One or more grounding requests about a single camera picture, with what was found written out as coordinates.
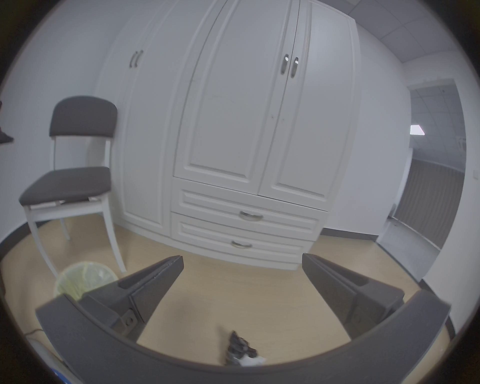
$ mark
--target drawer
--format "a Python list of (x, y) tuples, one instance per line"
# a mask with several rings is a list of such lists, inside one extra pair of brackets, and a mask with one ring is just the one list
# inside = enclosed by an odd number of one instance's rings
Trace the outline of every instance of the drawer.
[(222, 253), (278, 261), (301, 263), (313, 241), (289, 239), (245, 231), (178, 215), (172, 212), (173, 239)]
[(171, 211), (230, 227), (316, 241), (328, 212), (173, 178)]

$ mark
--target gray floor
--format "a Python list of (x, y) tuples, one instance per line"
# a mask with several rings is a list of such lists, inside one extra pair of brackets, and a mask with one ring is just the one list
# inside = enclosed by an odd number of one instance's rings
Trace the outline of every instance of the gray floor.
[(440, 250), (423, 236), (395, 219), (387, 219), (384, 231), (377, 239), (416, 281), (428, 272)]

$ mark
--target white chair leg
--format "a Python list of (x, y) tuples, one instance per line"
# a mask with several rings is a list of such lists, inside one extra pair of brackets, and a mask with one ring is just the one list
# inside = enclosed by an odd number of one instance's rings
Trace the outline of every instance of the white chair leg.
[(105, 220), (105, 226), (107, 227), (108, 239), (110, 240), (110, 245), (112, 246), (113, 254), (117, 260), (120, 271), (127, 272), (123, 259), (121, 258), (120, 249), (117, 244), (117, 238), (115, 237), (115, 231), (113, 229), (112, 215), (110, 212), (110, 204), (108, 202), (108, 195), (102, 196), (102, 209), (103, 209), (103, 219)]
[[(60, 205), (60, 202), (59, 201), (55, 202), (55, 205), (56, 206)], [(67, 226), (65, 225), (65, 220), (60, 219), (60, 225), (61, 225), (61, 230), (63, 231), (63, 235), (67, 240), (70, 240), (70, 235), (68, 233)]]
[(52, 264), (52, 262), (48, 258), (48, 255), (45, 252), (45, 249), (43, 248), (42, 242), (40, 241), (40, 237), (38, 236), (38, 228), (36, 226), (35, 221), (33, 221), (32, 216), (30, 215), (30, 207), (24, 207), (24, 210), (25, 210), (25, 215), (27, 216), (27, 223), (30, 228), (30, 232), (32, 232), (33, 240), (35, 241), (36, 247), (40, 251), (40, 254), (42, 255), (45, 262), (47, 263), (48, 267), (50, 268), (50, 271), (52, 271), (53, 275), (57, 277), (58, 276), (57, 269), (55, 269), (55, 266)]

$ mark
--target ceiling light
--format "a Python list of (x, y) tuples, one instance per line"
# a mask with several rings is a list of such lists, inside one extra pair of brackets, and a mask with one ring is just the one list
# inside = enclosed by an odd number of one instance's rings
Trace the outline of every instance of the ceiling light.
[(425, 132), (419, 125), (410, 125), (410, 134), (411, 135), (420, 135), (420, 136), (425, 136)]

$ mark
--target chair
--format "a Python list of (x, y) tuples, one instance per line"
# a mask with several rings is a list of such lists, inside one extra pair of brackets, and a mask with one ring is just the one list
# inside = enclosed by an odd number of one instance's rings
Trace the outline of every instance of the chair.
[[(109, 101), (92, 96), (74, 96), (59, 102), (50, 124), (52, 139), (51, 171), (30, 185), (19, 198), (24, 207), (28, 226), (35, 244), (50, 270), (58, 275), (38, 236), (37, 221), (60, 219), (65, 237), (70, 240), (64, 217), (103, 213), (108, 238), (115, 259), (122, 272), (126, 272), (113, 230), (108, 202), (111, 190), (110, 146), (117, 125), (117, 108)], [(55, 170), (57, 136), (105, 137), (104, 167), (85, 167)]]

